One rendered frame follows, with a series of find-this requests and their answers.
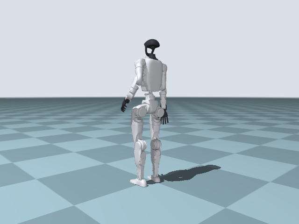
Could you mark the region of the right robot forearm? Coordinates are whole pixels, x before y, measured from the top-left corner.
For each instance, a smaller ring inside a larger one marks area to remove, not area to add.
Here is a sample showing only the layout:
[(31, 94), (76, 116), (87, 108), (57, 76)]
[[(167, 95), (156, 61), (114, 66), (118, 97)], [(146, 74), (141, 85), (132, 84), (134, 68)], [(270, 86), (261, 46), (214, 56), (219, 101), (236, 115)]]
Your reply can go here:
[(167, 90), (165, 89), (164, 91), (159, 92), (160, 95), (160, 103), (161, 103), (161, 108), (166, 109), (166, 94)]

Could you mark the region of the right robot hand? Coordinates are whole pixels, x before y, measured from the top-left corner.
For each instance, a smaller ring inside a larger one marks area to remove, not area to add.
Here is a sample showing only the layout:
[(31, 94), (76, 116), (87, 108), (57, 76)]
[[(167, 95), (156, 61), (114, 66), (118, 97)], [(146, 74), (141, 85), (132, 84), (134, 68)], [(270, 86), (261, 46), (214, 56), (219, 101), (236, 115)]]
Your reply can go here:
[[(161, 105), (160, 105), (160, 107), (161, 107)], [(168, 114), (167, 114), (166, 110), (167, 110), (167, 106), (166, 106), (166, 109), (164, 109), (164, 115), (160, 119), (161, 122), (162, 122), (162, 119), (163, 119), (163, 125), (164, 125), (164, 120), (165, 120), (165, 124), (166, 124), (166, 118), (167, 118), (167, 123), (168, 123)]]

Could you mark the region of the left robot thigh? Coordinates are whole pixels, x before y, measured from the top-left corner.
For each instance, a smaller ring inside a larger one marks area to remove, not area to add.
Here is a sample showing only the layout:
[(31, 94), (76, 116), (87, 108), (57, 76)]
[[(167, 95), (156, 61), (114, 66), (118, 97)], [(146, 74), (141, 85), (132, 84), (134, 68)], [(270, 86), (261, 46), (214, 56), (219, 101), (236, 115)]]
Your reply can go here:
[(134, 144), (138, 141), (141, 142), (142, 151), (144, 151), (147, 147), (146, 141), (142, 140), (142, 129), (143, 129), (142, 117), (145, 116), (146, 110), (147, 110), (146, 105), (144, 104), (138, 105), (132, 109), (132, 114), (131, 114), (131, 129), (132, 129)]

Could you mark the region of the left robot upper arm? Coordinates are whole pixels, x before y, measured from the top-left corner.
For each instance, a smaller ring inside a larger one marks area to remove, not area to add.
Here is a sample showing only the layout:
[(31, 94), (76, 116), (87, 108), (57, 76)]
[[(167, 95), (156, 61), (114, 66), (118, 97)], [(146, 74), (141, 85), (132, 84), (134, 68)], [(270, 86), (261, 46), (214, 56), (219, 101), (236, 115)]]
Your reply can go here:
[(135, 62), (135, 73), (136, 76), (138, 77), (136, 85), (142, 85), (143, 84), (143, 67), (145, 66), (146, 62), (145, 59), (140, 58)]

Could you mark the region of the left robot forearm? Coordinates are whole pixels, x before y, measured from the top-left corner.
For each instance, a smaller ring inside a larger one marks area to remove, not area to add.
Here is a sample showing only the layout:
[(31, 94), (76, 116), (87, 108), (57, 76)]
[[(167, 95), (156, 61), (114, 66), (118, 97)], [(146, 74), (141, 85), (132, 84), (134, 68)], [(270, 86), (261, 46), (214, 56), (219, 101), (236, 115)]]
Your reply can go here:
[(129, 89), (129, 91), (128, 91), (126, 97), (125, 97), (125, 100), (126, 99), (130, 100), (129, 102), (131, 102), (131, 100), (134, 97), (136, 91), (138, 90), (138, 86), (136, 85), (137, 79), (138, 79), (137, 76), (133, 79), (133, 82), (131, 84), (131, 88)]

